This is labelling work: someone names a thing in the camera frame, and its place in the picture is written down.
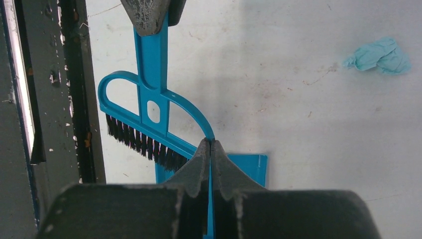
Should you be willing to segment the light blue scrap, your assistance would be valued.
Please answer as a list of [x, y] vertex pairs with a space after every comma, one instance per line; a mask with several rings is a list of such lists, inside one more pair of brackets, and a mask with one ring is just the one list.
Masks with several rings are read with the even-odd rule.
[[386, 75], [405, 74], [412, 68], [409, 56], [391, 37], [361, 45], [342, 64], [358, 71], [376, 69]]

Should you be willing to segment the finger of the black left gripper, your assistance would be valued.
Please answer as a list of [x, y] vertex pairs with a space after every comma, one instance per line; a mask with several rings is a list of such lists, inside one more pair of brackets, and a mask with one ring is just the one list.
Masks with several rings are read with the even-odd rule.
[[160, 32], [170, 2], [170, 0], [121, 0], [139, 36], [149, 36]]
[[168, 26], [175, 26], [179, 23], [186, 0], [170, 0], [168, 8]]

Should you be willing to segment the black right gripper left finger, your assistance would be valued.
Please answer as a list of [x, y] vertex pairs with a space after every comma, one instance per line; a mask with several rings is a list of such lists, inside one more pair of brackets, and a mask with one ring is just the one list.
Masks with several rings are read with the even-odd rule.
[[206, 198], [209, 192], [210, 151], [210, 141], [202, 139], [193, 157], [166, 180], [165, 184], [183, 186], [192, 198]]

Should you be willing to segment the blue dustpan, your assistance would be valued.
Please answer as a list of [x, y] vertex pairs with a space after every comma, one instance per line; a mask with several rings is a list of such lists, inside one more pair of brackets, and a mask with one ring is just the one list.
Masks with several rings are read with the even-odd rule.
[[201, 158], [172, 173], [163, 182], [193, 188], [199, 194], [178, 197], [178, 202], [199, 203], [184, 213], [163, 214], [144, 233], [146, 239], [271, 239], [277, 223], [268, 214], [274, 196], [264, 188], [266, 157], [217, 155], [214, 175]]

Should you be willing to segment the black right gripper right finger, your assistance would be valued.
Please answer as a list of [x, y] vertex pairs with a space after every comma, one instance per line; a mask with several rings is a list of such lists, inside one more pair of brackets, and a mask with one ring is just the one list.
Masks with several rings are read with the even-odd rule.
[[211, 142], [211, 173], [214, 200], [229, 201], [236, 191], [266, 191], [229, 159], [218, 140]]

